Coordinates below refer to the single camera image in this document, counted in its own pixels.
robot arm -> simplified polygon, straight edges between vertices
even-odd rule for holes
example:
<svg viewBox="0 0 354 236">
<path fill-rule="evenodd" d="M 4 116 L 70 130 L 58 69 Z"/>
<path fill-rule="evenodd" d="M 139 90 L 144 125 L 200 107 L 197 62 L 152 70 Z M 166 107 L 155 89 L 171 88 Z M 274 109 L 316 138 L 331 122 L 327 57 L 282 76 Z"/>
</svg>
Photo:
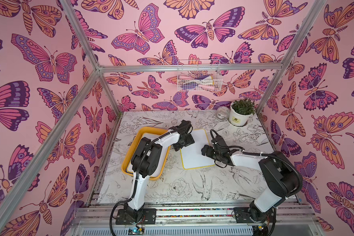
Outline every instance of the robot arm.
<svg viewBox="0 0 354 236">
<path fill-rule="evenodd" d="M 302 188 L 302 177 L 290 161 L 278 151 L 272 154 L 247 153 L 242 147 L 227 146 L 222 136 L 212 136 L 212 145 L 202 148 L 202 155 L 230 166 L 244 166 L 263 173 L 268 187 L 256 200 L 251 202 L 248 212 L 251 220 L 263 221 L 273 207 L 280 205 L 287 197 Z"/>
</svg>

bird drawing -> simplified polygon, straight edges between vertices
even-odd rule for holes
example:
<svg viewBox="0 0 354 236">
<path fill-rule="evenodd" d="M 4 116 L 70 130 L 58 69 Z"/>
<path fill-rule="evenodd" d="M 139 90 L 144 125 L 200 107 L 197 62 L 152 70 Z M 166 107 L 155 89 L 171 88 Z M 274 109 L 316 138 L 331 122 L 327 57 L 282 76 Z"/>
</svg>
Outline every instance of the bird drawing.
<svg viewBox="0 0 354 236">
<path fill-rule="evenodd" d="M 193 182 L 193 186 L 195 188 L 195 190 L 197 191 L 197 193 L 202 193 L 202 197 L 201 197 L 201 200 L 203 199 L 210 199 L 211 197 L 211 192 L 212 192 L 212 180 L 211 180 L 211 186 L 210 186 L 210 189 L 208 188 L 208 186 L 206 185 L 206 177 L 205 177 L 205 174 L 203 174 L 203 177 L 202 177 L 202 174 L 200 174 L 200 177 L 202 179 L 202 187 L 199 186 L 196 182 L 194 182 L 194 179 L 193 177 L 191 176 L 190 174 L 190 177 L 191 177 L 191 181 Z"/>
</svg>

metal rail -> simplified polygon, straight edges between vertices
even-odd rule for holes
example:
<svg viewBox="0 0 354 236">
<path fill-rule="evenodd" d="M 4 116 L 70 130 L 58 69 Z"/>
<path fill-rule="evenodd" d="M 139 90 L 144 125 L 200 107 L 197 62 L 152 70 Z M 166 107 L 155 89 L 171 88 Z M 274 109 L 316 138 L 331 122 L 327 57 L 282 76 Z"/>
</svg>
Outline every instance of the metal rail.
<svg viewBox="0 0 354 236">
<path fill-rule="evenodd" d="M 277 87 L 277 84 L 283 77 L 288 65 L 294 58 L 296 51 L 299 49 L 300 45 L 302 44 L 305 36 L 310 31 L 311 27 L 313 26 L 316 18 L 320 14 L 322 8 L 324 7 L 326 0 L 315 0 L 312 4 L 311 9 L 309 10 L 307 16 L 304 18 L 302 26 L 300 27 L 299 31 L 296 33 L 290 47 L 288 48 L 287 53 L 283 57 L 282 60 L 282 68 L 277 70 L 272 78 L 269 86 L 267 87 L 264 95 L 261 98 L 260 103 L 257 106 L 256 113 L 260 113 L 262 108 L 265 106 L 267 100 L 269 99 L 270 95 L 273 93 L 274 89 Z"/>
</svg>

white board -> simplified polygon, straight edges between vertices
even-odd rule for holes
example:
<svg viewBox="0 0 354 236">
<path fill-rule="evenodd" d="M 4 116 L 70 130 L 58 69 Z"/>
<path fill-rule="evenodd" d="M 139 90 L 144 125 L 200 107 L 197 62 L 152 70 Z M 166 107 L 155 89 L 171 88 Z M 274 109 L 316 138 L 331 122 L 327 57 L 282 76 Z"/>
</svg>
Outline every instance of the white board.
<svg viewBox="0 0 354 236">
<path fill-rule="evenodd" d="M 215 165 L 213 159 L 203 156 L 201 153 L 203 146 L 209 145 L 206 131 L 204 129 L 193 130 L 191 135 L 195 143 L 180 149 L 182 167 L 188 170 Z"/>
</svg>

white flower pot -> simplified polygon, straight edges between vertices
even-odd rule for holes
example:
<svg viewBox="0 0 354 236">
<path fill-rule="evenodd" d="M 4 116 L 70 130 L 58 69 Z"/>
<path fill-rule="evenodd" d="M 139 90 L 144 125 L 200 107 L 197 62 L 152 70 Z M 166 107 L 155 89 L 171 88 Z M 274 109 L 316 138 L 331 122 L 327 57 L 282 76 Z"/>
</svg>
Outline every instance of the white flower pot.
<svg viewBox="0 0 354 236">
<path fill-rule="evenodd" d="M 234 126 L 245 125 L 251 115 L 241 115 L 237 113 L 235 110 L 233 110 L 232 105 L 233 102 L 231 103 L 230 117 L 228 117 L 228 121 Z"/>
</svg>

